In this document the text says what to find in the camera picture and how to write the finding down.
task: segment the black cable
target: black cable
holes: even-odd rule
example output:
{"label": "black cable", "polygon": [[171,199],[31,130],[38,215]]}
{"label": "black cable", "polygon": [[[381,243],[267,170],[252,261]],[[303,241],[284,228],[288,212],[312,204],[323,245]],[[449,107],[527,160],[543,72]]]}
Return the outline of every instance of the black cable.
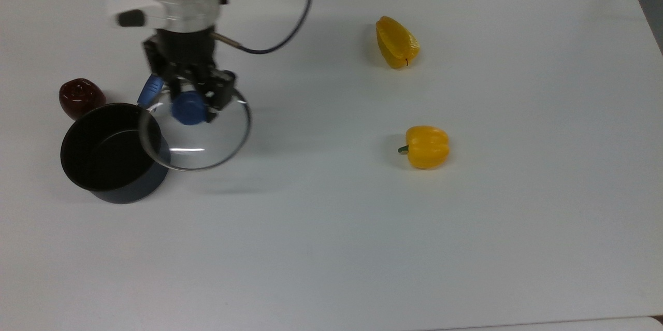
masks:
{"label": "black cable", "polygon": [[299,21],[297,22],[297,25],[294,27],[294,29],[292,29],[291,33],[288,36],[286,36],[286,38],[284,38],[284,40],[281,41],[280,43],[278,43],[276,46],[273,46],[271,48],[264,49],[264,50],[250,49],[250,48],[246,48],[246,47],[244,47],[242,45],[239,45],[239,44],[237,44],[235,47],[238,48],[239,50],[244,51],[244,52],[255,53],[255,54],[258,54],[258,55],[263,55],[265,53],[271,53],[271,52],[274,52],[276,50],[279,50],[284,45],[286,45],[286,43],[288,43],[290,40],[292,40],[292,38],[294,37],[295,34],[297,34],[297,32],[299,31],[299,28],[301,28],[301,25],[303,25],[304,21],[306,20],[306,17],[308,16],[309,10],[311,10],[311,4],[312,3],[313,3],[313,0],[306,0],[306,6],[304,8],[303,13],[301,13],[301,17],[300,17]]}

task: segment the black pot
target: black pot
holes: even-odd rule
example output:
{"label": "black pot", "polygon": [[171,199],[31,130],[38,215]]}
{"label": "black pot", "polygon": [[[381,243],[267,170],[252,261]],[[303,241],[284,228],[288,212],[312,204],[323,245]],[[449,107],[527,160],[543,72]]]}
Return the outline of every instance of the black pot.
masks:
{"label": "black pot", "polygon": [[[140,145],[138,120],[143,111],[137,105],[108,104],[74,122],[60,148],[69,180],[115,204],[133,203],[156,190],[168,168],[155,163]],[[153,117],[148,133],[154,151],[169,160],[168,143]]]}

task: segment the table surface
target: table surface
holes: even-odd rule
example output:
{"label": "table surface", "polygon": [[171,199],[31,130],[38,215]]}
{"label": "table surface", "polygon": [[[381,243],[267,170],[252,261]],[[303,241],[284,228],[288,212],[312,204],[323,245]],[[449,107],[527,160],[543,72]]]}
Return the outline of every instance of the table surface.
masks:
{"label": "table surface", "polygon": [[[280,40],[304,0],[230,0]],[[64,176],[65,81],[132,102],[152,31],[104,0],[0,0],[0,328],[400,331],[663,313],[663,58],[637,0],[314,0],[219,45],[239,156],[105,204]],[[421,41],[388,68],[374,22]],[[451,138],[408,166],[405,130]]]}

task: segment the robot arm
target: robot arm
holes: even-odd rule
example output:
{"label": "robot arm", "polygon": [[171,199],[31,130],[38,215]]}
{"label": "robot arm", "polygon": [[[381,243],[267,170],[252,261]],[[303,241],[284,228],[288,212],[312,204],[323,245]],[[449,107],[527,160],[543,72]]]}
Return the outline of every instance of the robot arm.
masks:
{"label": "robot arm", "polygon": [[211,122],[232,96],[237,95],[235,74],[216,68],[213,57],[215,40],[248,53],[278,50],[303,25],[312,0],[306,1],[300,20],[284,41],[265,50],[246,48],[215,32],[220,5],[225,3],[226,0],[108,0],[108,15],[113,26],[156,29],[156,34],[145,40],[143,47],[152,74],[164,81],[172,104],[182,105],[178,107],[182,109],[174,112],[203,110],[182,117],[174,115],[185,125],[203,120]]}

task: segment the yellow bell pepper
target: yellow bell pepper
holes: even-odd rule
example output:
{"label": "yellow bell pepper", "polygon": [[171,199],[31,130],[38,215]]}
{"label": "yellow bell pepper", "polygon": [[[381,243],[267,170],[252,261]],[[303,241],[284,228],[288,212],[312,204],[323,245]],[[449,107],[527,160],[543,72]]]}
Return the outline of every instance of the yellow bell pepper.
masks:
{"label": "yellow bell pepper", "polygon": [[419,54],[419,41],[396,20],[381,17],[375,32],[380,52],[391,68],[408,66]]}
{"label": "yellow bell pepper", "polygon": [[407,152],[410,164],[415,168],[430,169],[447,160],[449,136],[435,126],[413,126],[405,133],[407,146],[398,149]]}

